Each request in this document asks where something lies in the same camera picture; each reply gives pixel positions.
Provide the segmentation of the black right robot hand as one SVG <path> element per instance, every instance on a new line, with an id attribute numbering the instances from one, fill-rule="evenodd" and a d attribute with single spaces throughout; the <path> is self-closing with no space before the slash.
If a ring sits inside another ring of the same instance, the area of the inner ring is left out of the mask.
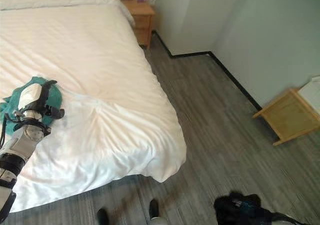
<path id="1" fill-rule="evenodd" d="M 219 225 L 271 225 L 272 213 L 262 208 L 257 194 L 244 195 L 232 191 L 214 201 L 214 209 Z"/>

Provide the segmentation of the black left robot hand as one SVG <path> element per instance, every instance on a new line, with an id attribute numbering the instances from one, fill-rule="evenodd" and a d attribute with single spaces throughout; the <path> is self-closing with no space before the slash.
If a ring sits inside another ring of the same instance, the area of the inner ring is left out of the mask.
<path id="1" fill-rule="evenodd" d="M 56 83 L 56 80 L 49 80 L 43 85 L 33 83 L 24 88 L 20 94 L 18 110 L 32 110 L 39 113 L 44 112 L 47 106 L 51 86 Z"/>

